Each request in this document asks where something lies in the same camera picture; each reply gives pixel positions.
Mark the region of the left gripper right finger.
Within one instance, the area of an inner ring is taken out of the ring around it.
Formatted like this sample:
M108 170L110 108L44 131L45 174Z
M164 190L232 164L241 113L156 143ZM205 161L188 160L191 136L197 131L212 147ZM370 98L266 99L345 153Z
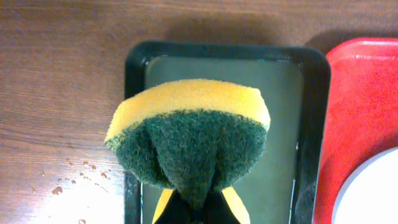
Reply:
M220 192L210 192L206 196L201 210L203 224L240 224L228 202L239 199L233 189L225 189Z

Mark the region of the green and yellow sponge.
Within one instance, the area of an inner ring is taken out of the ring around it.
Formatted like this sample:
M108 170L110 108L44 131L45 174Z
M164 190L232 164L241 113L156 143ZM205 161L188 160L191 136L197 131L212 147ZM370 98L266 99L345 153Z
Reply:
M265 151L270 124L257 88L187 79L123 101L104 143L140 182L178 192L191 223L202 223L207 194L233 189L252 169ZM249 223L240 197L228 203L240 224Z

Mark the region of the light blue plate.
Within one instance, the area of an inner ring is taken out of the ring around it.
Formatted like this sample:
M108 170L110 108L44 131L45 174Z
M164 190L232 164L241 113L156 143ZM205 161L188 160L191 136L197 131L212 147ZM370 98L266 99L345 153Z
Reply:
M344 182L332 224L397 224L397 148L362 163Z

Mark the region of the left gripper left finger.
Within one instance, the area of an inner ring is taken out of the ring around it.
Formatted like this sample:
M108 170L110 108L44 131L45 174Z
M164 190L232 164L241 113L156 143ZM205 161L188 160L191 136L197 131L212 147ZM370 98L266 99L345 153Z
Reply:
M175 190L164 189L154 213L154 224L190 224L191 210Z

